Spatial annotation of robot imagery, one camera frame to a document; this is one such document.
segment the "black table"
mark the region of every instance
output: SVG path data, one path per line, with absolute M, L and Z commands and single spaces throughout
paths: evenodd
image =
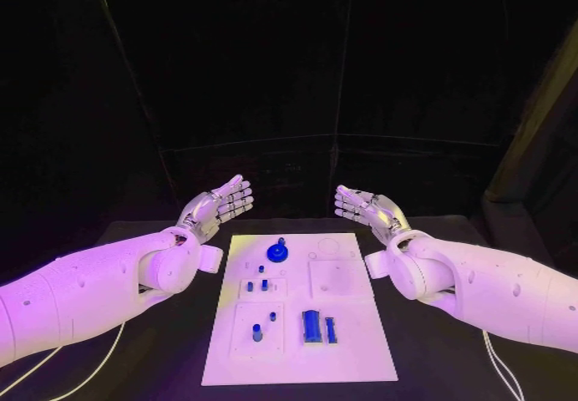
M 412 228 L 452 241 L 484 245 L 462 216 L 416 217 Z M 170 221 L 115 222 L 99 244 L 151 233 Z M 128 321 L 102 370 L 72 400 L 513 400 L 491 366 L 481 331 L 433 307 L 407 301 L 387 278 L 371 281 L 397 382 L 201 387 L 201 372 L 233 234 L 354 232 L 366 255 L 380 249 L 369 230 L 343 219 L 272 219 L 227 222 L 209 244 L 224 251 L 216 275 L 198 272 L 183 293 Z M 62 349 L 4 399 L 43 400 L 83 381 L 111 347 L 116 330 Z M 527 401 L 578 399 L 578 354 L 491 336 L 494 349 L 514 372 Z M 4 387 L 46 353 L 0 371 Z

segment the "white board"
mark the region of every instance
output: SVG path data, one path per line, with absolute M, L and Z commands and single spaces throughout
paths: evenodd
M 288 258 L 272 263 L 266 249 L 279 237 Z M 304 342 L 307 310 L 318 311 L 321 343 Z M 327 340 L 325 317 L 335 344 Z M 354 234 L 233 236 L 201 385 L 392 380 L 397 374 Z

